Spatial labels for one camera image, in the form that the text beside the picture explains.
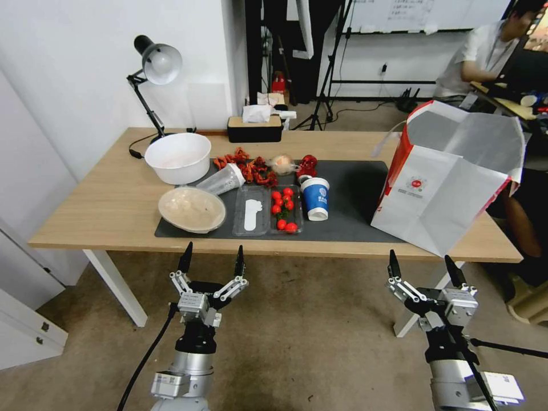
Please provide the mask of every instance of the lanyard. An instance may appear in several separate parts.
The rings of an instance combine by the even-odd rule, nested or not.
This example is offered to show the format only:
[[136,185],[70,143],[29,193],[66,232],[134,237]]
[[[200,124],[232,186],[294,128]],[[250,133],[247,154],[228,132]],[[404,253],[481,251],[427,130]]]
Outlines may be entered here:
[[486,71],[491,71],[498,64],[498,62],[501,60],[502,56],[504,56],[506,54],[506,52],[508,52],[508,50],[510,49],[510,47],[513,44],[513,41],[510,40],[508,42],[508,44],[506,45],[504,51],[502,53],[500,53],[497,60],[493,63],[491,68],[489,68],[489,63],[491,63],[491,59],[493,58],[493,53],[495,52],[495,48],[497,47],[497,42],[498,42],[499,37],[501,36],[501,31],[502,31],[502,25],[498,29],[497,36],[495,37],[495,41],[493,42],[493,47],[491,47],[491,52],[489,53],[489,58],[487,59],[487,64],[485,64],[485,70]]

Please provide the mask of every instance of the computer monitor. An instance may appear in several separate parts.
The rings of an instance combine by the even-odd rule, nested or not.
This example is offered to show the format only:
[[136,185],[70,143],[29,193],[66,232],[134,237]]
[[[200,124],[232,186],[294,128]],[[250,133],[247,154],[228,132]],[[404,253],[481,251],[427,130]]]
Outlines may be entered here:
[[516,91],[548,92],[548,13],[546,5],[533,20],[498,81]]

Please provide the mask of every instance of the black box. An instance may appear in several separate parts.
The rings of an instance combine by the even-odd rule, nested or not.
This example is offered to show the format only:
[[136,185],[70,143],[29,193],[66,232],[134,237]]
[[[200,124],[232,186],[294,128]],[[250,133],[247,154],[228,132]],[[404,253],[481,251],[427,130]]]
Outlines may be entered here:
[[231,143],[278,143],[283,128],[277,115],[271,115],[268,123],[244,123],[241,117],[230,117],[228,140]]

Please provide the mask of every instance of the white paper bag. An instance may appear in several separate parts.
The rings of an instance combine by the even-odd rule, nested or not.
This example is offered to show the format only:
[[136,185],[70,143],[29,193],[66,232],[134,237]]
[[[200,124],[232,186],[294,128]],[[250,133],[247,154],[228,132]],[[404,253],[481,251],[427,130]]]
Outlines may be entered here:
[[425,103],[407,119],[371,225],[443,256],[508,182],[513,194],[524,155],[517,118]]

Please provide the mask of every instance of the tissue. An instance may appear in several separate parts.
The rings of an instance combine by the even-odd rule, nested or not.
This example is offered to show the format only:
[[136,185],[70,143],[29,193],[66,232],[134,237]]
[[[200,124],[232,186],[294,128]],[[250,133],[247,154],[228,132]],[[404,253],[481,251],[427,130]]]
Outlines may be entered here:
[[244,106],[242,121],[244,123],[268,123],[271,112],[271,106]]

